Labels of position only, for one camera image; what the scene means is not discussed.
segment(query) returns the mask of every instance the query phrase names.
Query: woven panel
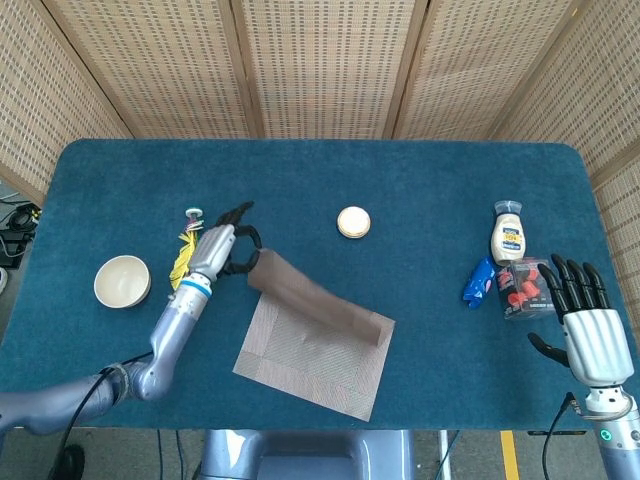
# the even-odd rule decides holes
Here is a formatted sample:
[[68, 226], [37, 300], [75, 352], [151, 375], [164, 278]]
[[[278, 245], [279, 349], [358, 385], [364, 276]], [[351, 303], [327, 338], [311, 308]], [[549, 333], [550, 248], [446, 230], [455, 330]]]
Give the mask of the woven panel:
[[216, 1], [47, 4], [136, 135], [248, 135]]
[[26, 0], [0, 3], [0, 64], [0, 163], [33, 200], [44, 200], [69, 142], [129, 135]]
[[266, 135], [380, 138], [413, 4], [243, 1]]
[[590, 174], [640, 135], [640, 2], [594, 1], [499, 138], [562, 141]]
[[596, 199], [627, 311], [640, 339], [640, 157], [604, 184]]
[[486, 138], [568, 0], [432, 1], [398, 138]]

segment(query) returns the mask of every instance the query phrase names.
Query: yellow floor line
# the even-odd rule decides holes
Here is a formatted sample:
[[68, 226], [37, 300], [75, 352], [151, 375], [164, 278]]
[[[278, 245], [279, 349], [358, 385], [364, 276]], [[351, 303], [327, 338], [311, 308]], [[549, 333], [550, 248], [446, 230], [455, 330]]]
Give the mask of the yellow floor line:
[[502, 458], [504, 459], [504, 473], [507, 480], [520, 480], [518, 475], [518, 461], [516, 460], [516, 444], [513, 441], [511, 430], [500, 432], [500, 443], [502, 443]]

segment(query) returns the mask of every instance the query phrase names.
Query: white bowl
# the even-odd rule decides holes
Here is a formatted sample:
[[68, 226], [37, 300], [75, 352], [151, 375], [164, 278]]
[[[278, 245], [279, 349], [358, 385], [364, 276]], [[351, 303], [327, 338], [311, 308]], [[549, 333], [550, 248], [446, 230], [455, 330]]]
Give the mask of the white bowl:
[[93, 282], [93, 291], [110, 308], [132, 307], [149, 293], [151, 276], [142, 260], [132, 255], [113, 257], [105, 263]]

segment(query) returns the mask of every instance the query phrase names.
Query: blue felt tablecloth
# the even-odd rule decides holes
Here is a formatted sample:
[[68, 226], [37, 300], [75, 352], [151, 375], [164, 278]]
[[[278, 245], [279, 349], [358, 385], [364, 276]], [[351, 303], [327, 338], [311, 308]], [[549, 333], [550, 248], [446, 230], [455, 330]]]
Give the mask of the blue felt tablecloth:
[[[148, 350], [185, 208], [203, 208], [213, 223], [249, 199], [245, 221], [265, 246], [337, 295], [396, 320], [371, 422], [232, 373], [259, 296], [236, 276], [217, 284], [170, 393], [121, 404], [96, 425], [548, 428], [567, 390], [586, 393], [528, 343], [533, 330], [563, 345], [557, 320], [507, 322], [495, 290], [477, 311], [460, 299], [489, 252], [500, 199], [524, 205], [527, 254], [592, 262], [622, 313], [582, 160], [564, 145], [82, 140], [62, 154], [49, 190], [0, 349], [0, 390], [71, 380]], [[347, 205], [370, 213], [364, 239], [338, 233]], [[141, 305], [110, 310], [95, 299], [93, 278], [120, 254], [147, 263], [152, 288]], [[635, 358], [630, 335], [629, 343]], [[640, 393], [637, 381], [628, 387]], [[562, 427], [587, 425], [568, 414]]]

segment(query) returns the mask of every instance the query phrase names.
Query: bottle label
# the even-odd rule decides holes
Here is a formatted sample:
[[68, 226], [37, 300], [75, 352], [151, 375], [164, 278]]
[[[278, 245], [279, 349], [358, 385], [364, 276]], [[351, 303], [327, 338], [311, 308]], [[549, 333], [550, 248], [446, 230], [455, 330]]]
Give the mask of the bottle label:
[[502, 248], [518, 251], [522, 248], [522, 237], [517, 228], [505, 227], [502, 229]]

